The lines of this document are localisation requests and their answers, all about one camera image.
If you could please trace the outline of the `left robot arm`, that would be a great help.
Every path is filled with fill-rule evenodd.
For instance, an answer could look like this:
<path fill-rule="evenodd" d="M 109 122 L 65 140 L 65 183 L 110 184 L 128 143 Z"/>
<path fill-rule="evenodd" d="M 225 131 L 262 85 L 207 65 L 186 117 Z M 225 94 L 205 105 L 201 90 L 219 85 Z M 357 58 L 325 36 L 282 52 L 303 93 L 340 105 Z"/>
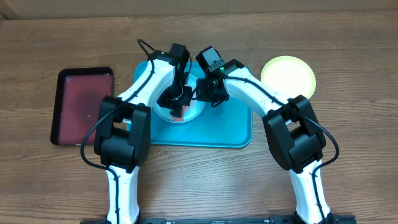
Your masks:
<path fill-rule="evenodd" d="M 159 105 L 182 118 L 192 98 L 185 71 L 190 59 L 180 44 L 172 44 L 167 52 L 153 50 L 147 54 L 145 70 L 126 91 L 102 99 L 94 152 L 109 180 L 106 223 L 138 223 L 138 172 L 150 148 L 152 108 Z"/>

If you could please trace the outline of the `light blue plate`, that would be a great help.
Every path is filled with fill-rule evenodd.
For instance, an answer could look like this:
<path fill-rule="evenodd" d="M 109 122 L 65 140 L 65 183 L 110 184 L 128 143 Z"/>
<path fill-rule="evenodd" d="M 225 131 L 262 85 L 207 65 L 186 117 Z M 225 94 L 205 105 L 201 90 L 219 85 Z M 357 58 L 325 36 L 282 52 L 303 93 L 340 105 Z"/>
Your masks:
<path fill-rule="evenodd" d="M 185 84 L 186 86 L 192 87 L 192 91 L 195 89 L 197 84 L 197 77 L 193 76 L 192 74 L 189 74 L 187 83 Z M 153 107 L 154 111 L 164 120 L 171 122 L 171 123 L 185 123 L 188 121 L 191 121 L 192 119 L 196 118 L 204 109 L 205 107 L 205 102 L 202 101 L 197 101 L 193 100 L 196 95 L 195 93 L 192 93 L 192 100 L 190 103 L 190 106 L 188 106 L 184 112 L 184 121 L 182 122 L 176 122 L 170 117 L 170 109 L 167 108 L 161 108 L 158 104 L 155 104 Z"/>

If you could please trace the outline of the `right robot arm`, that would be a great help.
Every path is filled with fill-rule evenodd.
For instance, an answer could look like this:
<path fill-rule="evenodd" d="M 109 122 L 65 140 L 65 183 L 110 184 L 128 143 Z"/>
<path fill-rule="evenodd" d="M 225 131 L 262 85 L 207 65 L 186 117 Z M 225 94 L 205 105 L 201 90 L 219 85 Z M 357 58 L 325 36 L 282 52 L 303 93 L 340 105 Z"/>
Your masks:
<path fill-rule="evenodd" d="M 262 118 L 267 144 L 278 165 L 289 172 L 298 223 L 328 223 L 331 210 L 323 193 L 322 150 L 330 135 L 320 126 L 308 98 L 286 96 L 260 82 L 241 62 L 226 62 L 209 46 L 195 57 L 205 77 L 197 81 L 197 100 L 213 107 L 238 99 Z"/>

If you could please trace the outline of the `yellow-green plate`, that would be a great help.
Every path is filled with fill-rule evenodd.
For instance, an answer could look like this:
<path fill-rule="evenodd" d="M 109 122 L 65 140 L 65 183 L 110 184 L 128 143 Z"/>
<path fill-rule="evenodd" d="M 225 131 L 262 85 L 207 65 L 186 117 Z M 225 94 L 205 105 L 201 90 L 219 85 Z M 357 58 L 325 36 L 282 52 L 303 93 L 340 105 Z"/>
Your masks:
<path fill-rule="evenodd" d="M 285 95 L 311 98 L 316 89 L 316 78 L 303 60 L 283 55 L 268 61 L 261 72 L 261 82 Z"/>

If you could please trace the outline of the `green and orange sponge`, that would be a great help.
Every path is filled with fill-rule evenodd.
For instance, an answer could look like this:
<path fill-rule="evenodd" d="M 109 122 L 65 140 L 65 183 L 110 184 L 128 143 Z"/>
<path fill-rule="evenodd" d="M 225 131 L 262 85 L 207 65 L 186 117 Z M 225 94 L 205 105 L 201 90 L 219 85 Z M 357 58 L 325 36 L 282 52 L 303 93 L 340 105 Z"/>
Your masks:
<path fill-rule="evenodd" d="M 187 109 L 187 106 L 182 106 L 181 109 L 171 110 L 170 117 L 176 122 L 184 121 L 184 112 Z"/>

